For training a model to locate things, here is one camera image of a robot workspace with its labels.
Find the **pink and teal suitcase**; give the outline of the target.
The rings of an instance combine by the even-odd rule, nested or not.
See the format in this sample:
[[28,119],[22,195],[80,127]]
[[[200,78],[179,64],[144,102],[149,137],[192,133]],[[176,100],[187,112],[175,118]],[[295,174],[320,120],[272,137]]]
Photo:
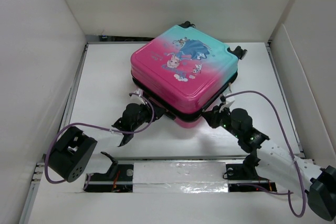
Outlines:
[[229,45],[185,21],[135,51],[134,83],[179,126],[190,129],[238,76],[246,49]]

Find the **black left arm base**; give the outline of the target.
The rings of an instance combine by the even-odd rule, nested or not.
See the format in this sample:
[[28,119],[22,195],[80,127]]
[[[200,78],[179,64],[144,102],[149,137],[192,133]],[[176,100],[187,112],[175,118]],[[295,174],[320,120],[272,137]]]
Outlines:
[[110,161],[110,167],[105,173],[91,173],[86,175],[83,191],[87,193],[132,193],[133,192],[133,164],[119,164],[106,152],[101,152]]

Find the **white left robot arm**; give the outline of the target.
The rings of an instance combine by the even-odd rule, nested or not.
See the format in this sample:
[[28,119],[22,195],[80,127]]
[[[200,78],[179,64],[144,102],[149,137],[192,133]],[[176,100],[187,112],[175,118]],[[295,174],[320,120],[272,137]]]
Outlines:
[[45,157],[44,173],[51,184],[74,182],[85,170],[98,141],[87,136],[79,126],[122,134],[120,147],[128,144],[134,135],[146,130],[153,122],[160,119],[166,109],[150,102],[146,104],[130,103],[111,129],[72,123],[60,130],[49,146]]

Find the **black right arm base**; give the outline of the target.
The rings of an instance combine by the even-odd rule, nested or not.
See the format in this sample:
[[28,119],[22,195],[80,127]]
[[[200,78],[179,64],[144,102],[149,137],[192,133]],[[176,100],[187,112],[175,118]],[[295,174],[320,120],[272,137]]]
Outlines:
[[259,177],[254,169],[248,169],[243,164],[226,164],[223,179],[227,180],[230,193],[278,192],[274,182]]

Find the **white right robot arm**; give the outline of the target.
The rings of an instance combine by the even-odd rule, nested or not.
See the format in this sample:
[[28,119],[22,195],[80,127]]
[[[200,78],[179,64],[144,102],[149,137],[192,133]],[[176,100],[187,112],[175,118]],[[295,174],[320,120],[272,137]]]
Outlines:
[[326,221],[335,219],[335,168],[320,167],[297,156],[270,140],[253,127],[251,116],[244,109],[219,108],[202,114],[212,128],[223,127],[238,139],[248,153],[243,174],[269,179],[306,201],[309,208]]

